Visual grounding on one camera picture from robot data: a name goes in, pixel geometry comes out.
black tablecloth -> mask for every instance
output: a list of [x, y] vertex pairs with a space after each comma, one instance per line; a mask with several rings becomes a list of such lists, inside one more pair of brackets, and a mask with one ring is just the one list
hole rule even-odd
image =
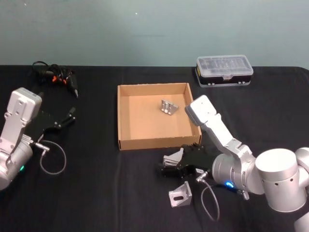
[[[255, 67], [246, 87], [200, 88], [190, 67], [73, 67], [80, 98], [62, 87], [44, 87], [42, 109], [61, 118], [76, 106], [75, 125], [50, 139], [68, 158], [65, 172], [48, 176], [39, 168], [39, 152], [9, 188], [0, 192], [0, 231], [58, 232], [215, 232], [293, 231], [307, 211], [272, 210], [264, 196], [249, 201], [215, 189], [219, 222], [211, 222], [200, 203], [202, 186], [191, 182], [193, 203], [171, 209], [168, 191], [182, 181], [156, 173], [163, 155], [177, 148], [119, 151], [117, 85], [189, 82], [194, 98], [206, 94], [231, 133], [254, 155], [272, 148], [292, 151], [309, 146], [309, 71], [295, 67]], [[0, 66], [0, 113], [11, 91], [29, 87], [28, 66]], [[206, 134], [202, 143], [218, 153]], [[206, 205], [214, 213], [210, 195]]]

metal bracket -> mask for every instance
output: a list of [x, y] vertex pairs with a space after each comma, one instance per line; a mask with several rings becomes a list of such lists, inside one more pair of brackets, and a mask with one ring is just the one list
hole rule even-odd
[[178, 110], [178, 105], [175, 105], [173, 103], [171, 103], [168, 100], [163, 100], [162, 99], [162, 108], [161, 110], [168, 115], [172, 115], [173, 113], [176, 112], [176, 110]]
[[170, 156], [163, 157], [164, 166], [176, 166], [183, 158], [183, 148], [180, 148], [179, 151], [171, 154]]
[[169, 191], [169, 200], [172, 208], [184, 205], [190, 205], [192, 193], [188, 181], [176, 188], [174, 191]]

plastic storage case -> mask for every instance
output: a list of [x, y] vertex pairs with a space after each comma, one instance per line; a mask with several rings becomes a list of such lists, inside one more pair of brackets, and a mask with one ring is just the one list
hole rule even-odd
[[248, 85], [253, 69], [244, 55], [198, 57], [196, 75], [201, 87]]

clear plastic lid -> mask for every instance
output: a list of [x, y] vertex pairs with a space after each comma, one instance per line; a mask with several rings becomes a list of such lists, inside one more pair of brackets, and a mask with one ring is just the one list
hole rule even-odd
[[231, 79], [233, 76], [252, 75], [253, 69], [244, 55], [198, 57], [201, 76]]

open cardboard box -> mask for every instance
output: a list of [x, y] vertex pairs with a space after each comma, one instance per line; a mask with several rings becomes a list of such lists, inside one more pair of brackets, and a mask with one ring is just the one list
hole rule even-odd
[[[162, 99], [178, 105], [178, 110], [173, 115], [162, 112]], [[120, 150], [199, 144], [201, 130], [184, 110], [192, 101], [188, 83], [118, 86]]]

